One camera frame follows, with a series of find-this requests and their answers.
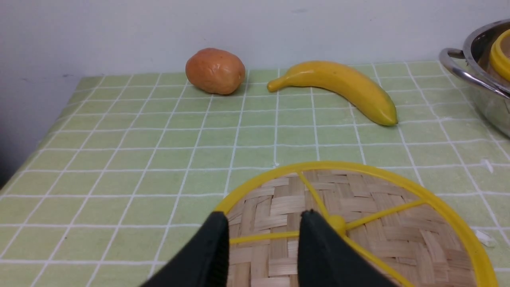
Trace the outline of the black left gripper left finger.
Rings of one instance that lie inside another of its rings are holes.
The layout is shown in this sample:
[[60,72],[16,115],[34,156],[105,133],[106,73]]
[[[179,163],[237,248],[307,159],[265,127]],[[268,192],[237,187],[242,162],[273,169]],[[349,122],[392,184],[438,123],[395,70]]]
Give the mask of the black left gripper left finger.
[[228,220],[213,211],[182,249],[143,287],[226,287],[229,267]]

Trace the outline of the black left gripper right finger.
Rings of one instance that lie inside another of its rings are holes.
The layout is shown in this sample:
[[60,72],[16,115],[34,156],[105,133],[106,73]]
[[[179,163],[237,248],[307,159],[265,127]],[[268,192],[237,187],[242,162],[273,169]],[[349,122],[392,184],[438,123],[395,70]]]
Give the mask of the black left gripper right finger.
[[300,287],[395,287],[350,247],[314,210],[301,213],[298,243]]

